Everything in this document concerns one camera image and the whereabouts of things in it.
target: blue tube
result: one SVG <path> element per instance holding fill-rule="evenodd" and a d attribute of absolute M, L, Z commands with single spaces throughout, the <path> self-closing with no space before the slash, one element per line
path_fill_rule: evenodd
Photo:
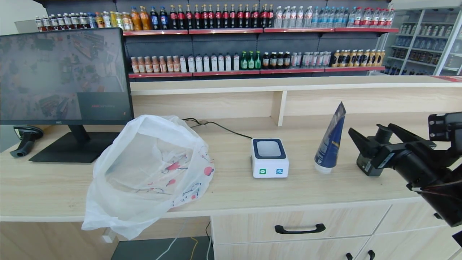
<path fill-rule="evenodd" d="M 321 173 L 330 173 L 332 168 L 337 165 L 340 139 L 342 137 L 343 122 L 345 121 L 346 113 L 343 103 L 340 102 L 316 152 L 314 158 L 315 168 Z"/>

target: computer monitor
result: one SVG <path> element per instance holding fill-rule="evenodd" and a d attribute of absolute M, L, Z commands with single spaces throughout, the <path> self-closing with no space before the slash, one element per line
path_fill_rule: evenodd
<path fill-rule="evenodd" d="M 119 28 L 0 36 L 0 124 L 67 124 L 30 161 L 92 162 L 118 133 L 84 124 L 134 118 Z"/>

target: floor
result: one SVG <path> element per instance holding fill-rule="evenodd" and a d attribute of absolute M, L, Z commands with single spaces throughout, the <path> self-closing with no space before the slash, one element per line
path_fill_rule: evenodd
<path fill-rule="evenodd" d="M 170 250 L 159 260 L 205 260 L 208 247 L 206 236 L 195 237 L 196 242 L 190 237 L 178 238 Z M 122 241 L 112 255 L 111 260 L 156 260 L 167 248 L 173 239 L 143 240 L 143 241 Z M 213 248 L 210 247 L 208 256 L 213 260 Z"/>

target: white cap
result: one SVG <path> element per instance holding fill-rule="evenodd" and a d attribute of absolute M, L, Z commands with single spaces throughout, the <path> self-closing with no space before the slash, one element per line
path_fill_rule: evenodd
<path fill-rule="evenodd" d="M 320 173 L 322 173 L 322 174 L 329 174 L 329 173 L 332 172 L 332 169 L 333 169 L 333 168 L 327 168 L 327 167 L 321 166 L 321 165 L 319 165 L 319 164 L 317 164 L 317 163 L 315 162 L 315 169 L 316 169 L 317 171 L 319 171 Z"/>

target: barcode scanner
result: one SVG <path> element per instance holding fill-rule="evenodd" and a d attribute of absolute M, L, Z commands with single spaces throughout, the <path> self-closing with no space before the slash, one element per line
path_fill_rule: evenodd
<path fill-rule="evenodd" d="M 18 149 L 10 152 L 13 157 L 23 157 L 30 153 L 34 147 L 35 140 L 43 136 L 43 130 L 35 126 L 15 125 L 13 128 L 16 135 L 21 140 Z"/>

